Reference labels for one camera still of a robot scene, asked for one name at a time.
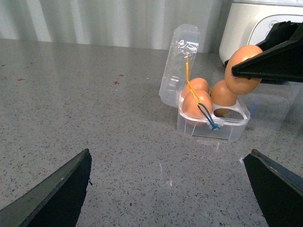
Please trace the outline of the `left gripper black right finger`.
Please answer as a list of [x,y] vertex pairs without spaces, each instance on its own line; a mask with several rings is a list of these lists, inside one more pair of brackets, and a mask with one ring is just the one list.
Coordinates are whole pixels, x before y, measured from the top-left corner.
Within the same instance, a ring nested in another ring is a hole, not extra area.
[[301,227],[303,178],[256,149],[243,161],[267,224],[270,227]]

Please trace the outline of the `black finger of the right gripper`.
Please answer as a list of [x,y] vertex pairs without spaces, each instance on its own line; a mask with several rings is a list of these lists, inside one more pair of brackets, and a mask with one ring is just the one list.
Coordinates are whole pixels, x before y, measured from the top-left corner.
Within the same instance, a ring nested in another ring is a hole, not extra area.
[[298,23],[291,21],[274,24],[265,40],[256,44],[264,52],[259,57],[246,60],[241,67],[297,68],[298,47],[294,46],[294,39],[292,39],[297,29]]
[[268,81],[303,81],[303,25],[276,23],[257,44],[262,53],[232,67],[238,78]]

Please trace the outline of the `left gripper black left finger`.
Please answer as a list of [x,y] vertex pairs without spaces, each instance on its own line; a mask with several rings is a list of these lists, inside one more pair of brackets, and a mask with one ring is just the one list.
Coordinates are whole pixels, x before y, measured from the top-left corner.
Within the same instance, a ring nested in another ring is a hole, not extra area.
[[2,227],[74,227],[86,198],[92,157],[84,149],[0,211]]

